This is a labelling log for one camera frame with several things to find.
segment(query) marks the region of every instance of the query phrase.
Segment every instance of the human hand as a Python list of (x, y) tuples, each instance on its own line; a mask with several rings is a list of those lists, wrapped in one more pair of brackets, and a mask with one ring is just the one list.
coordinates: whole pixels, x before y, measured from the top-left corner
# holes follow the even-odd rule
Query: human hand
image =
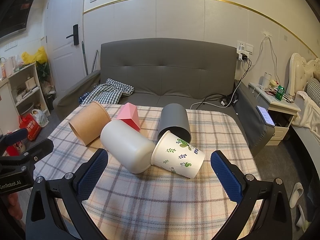
[(9, 202), (9, 207), (8, 207), (9, 214), (11, 216), (13, 216), (16, 220), (21, 220), (22, 219), (22, 210), (20, 207), (18, 194), (17, 193), (9, 194), (8, 195), (8, 202)]

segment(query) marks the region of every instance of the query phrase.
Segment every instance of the sofa backrest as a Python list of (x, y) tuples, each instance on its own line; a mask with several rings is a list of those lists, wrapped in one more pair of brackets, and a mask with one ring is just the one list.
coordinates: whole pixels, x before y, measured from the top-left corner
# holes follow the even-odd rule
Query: sofa backrest
[(150, 38), (101, 45), (101, 83), (108, 78), (135, 93), (203, 99), (232, 92), (236, 48), (205, 41)]

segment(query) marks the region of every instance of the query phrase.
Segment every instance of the gray sofa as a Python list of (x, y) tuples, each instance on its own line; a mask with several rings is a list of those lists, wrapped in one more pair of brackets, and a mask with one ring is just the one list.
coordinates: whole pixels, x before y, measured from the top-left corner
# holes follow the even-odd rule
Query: gray sofa
[[(79, 106), (81, 95), (108, 78), (135, 88), (119, 104), (164, 107), (179, 103), (186, 109), (212, 94), (229, 95), (238, 84), (234, 80), (236, 48), (226, 45), (167, 38), (137, 39), (104, 43), (100, 55), (101, 70), (89, 74), (55, 99), (53, 104), (60, 120)], [(234, 107), (201, 105), (199, 110), (231, 116), (255, 155), (273, 136), (274, 128), (264, 124), (255, 98), (243, 83), (237, 93), (239, 98)]]

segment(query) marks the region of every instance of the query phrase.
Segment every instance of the gold trim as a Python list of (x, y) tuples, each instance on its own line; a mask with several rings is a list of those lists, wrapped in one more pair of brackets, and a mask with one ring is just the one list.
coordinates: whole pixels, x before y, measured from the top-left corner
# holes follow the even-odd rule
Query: gold trim
[[(123, 2), (123, 1), (128, 1), (128, 0), (116, 0), (116, 1), (113, 1), (113, 2), (105, 3), (105, 4), (102, 4), (102, 5), (97, 6), (97, 7), (95, 7), (95, 8), (92, 8), (92, 9), (90, 9), (90, 10), (87, 10), (87, 11), (83, 12), (83, 14), (92, 12), (92, 11), (94, 11), (94, 10), (96, 10), (96, 9), (100, 9), (100, 8), (102, 8), (102, 7), (105, 7), (105, 6), (108, 6), (108, 5), (111, 5), (111, 4)], [(318, 56), (313, 52), (313, 50), (310, 49), (309, 46), (308, 46), (307, 44), (305, 44), (297, 35), (295, 35), (295, 34), (294, 34), (292, 31), (290, 31), (288, 28), (284, 27), (281, 23), (279, 23), (279, 22), (277, 22), (276, 20), (270, 18), (269, 16), (267, 16), (267, 15), (261, 13), (261, 12), (258, 12), (258, 11), (256, 11), (255, 9), (252, 9), (252, 8), (247, 7), (247, 6), (245, 6), (245, 5), (242, 5), (242, 4), (239, 4), (239, 3), (236, 3), (236, 2), (232, 2), (232, 1), (229, 1), (229, 0), (216, 0), (216, 1), (225, 2), (225, 3), (229, 3), (229, 4), (233, 4), (233, 5), (236, 5), (236, 6), (245, 8), (245, 9), (247, 9), (247, 10), (250, 10), (250, 11), (252, 11), (252, 12), (255, 12), (255, 13), (257, 13), (257, 14), (265, 17), (265, 18), (267, 18), (267, 19), (270, 20), (270, 21), (273, 21), (274, 23), (278, 24), (280, 27), (284, 28), (287, 32), (291, 33), (291, 34), (292, 34), (295, 38), (297, 38), (303, 45), (305, 45), (316, 57), (318, 57)]]

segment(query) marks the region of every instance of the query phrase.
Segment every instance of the sofa armrest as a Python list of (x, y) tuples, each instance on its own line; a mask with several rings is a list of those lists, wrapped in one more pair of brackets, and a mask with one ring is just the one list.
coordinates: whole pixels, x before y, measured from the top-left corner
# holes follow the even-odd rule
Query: sofa armrest
[(60, 121), (65, 119), (79, 106), (78, 99), (86, 92), (92, 92), (93, 87), (99, 84), (100, 70), (93, 71), (77, 84), (63, 92), (53, 101), (53, 107)]
[(244, 128), (249, 142), (249, 148), (253, 156), (268, 143), (275, 129), (265, 124), (257, 110), (257, 101), (249, 89), (241, 82), (237, 89), (238, 101), (234, 106), (238, 118)]

